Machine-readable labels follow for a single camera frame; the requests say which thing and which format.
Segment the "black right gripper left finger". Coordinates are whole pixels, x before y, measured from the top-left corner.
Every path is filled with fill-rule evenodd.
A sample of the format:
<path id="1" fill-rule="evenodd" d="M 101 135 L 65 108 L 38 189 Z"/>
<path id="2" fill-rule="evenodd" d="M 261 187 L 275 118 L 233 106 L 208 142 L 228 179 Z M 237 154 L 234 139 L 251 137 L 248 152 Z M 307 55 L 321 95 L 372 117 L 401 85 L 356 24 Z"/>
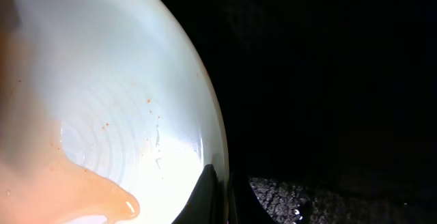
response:
<path id="1" fill-rule="evenodd" d="M 217 224 L 218 179 L 214 166 L 203 168 L 186 205 L 172 224 Z"/>

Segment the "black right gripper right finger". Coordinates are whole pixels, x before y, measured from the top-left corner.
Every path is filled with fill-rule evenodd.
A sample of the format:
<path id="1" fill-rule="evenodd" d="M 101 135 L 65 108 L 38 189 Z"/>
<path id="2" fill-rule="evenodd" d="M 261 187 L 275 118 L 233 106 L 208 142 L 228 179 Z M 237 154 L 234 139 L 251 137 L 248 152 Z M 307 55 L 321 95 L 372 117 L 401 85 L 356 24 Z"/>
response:
<path id="1" fill-rule="evenodd" d="M 240 172 L 230 175 L 230 223 L 275 224 L 258 201 L 248 177 Z"/>

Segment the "pale blue plate front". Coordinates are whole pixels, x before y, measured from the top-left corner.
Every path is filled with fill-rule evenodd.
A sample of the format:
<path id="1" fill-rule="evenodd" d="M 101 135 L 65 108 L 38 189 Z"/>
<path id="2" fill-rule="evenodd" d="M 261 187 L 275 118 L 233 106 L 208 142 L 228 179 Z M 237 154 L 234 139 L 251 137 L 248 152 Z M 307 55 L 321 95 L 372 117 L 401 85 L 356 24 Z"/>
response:
<path id="1" fill-rule="evenodd" d="M 160 0 L 1 0 L 2 223 L 173 223 L 209 164 L 225 223 L 221 110 Z"/>

